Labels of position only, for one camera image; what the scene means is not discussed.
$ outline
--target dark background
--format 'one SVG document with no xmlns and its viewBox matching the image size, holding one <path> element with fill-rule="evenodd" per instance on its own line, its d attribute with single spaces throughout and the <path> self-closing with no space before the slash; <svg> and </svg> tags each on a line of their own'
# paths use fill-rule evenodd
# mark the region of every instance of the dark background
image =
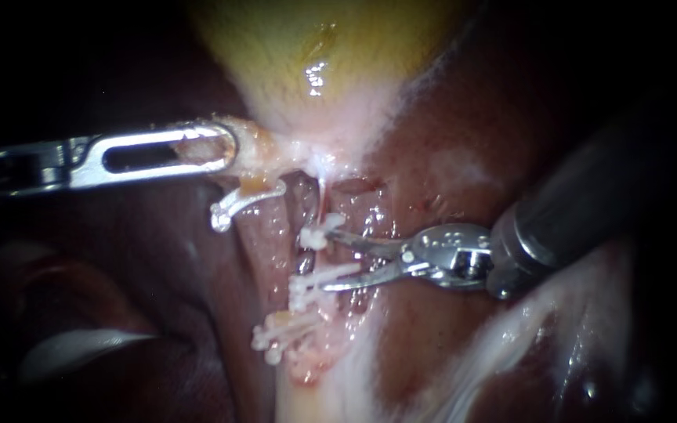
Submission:
<svg viewBox="0 0 677 423">
<path fill-rule="evenodd" d="M 677 3 L 651 3 L 492 0 L 491 8 L 522 17 L 589 124 L 649 85 L 677 89 Z M 244 115 L 233 89 L 217 88 L 219 71 L 185 22 L 174 2 L 0 3 L 0 145 Z M 652 410 L 677 421 L 677 185 L 640 230 L 635 308 L 652 345 L 641 356 L 660 387 Z M 0 367 L 0 418 L 16 415 L 12 395 Z"/>
</svg>

